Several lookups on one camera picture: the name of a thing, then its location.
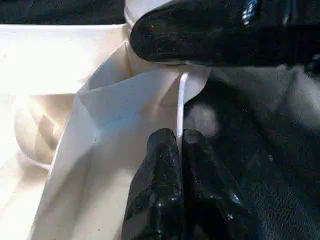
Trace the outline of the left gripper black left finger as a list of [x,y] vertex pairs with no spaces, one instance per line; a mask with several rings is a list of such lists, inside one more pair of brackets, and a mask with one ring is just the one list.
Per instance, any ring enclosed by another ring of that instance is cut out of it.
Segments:
[[182,166],[169,128],[153,132],[127,197],[123,240],[180,240],[184,233]]

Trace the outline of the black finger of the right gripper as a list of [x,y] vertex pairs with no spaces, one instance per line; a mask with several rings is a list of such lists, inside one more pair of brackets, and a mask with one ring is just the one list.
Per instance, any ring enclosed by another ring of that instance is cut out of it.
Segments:
[[306,65],[320,53],[317,0],[172,0],[140,17],[130,45],[148,62]]

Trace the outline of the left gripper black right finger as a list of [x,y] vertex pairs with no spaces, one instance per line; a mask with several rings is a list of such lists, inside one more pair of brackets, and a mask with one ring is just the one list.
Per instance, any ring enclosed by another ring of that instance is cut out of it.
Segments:
[[230,171],[197,130],[182,137],[186,234],[190,240],[258,240],[260,223]]

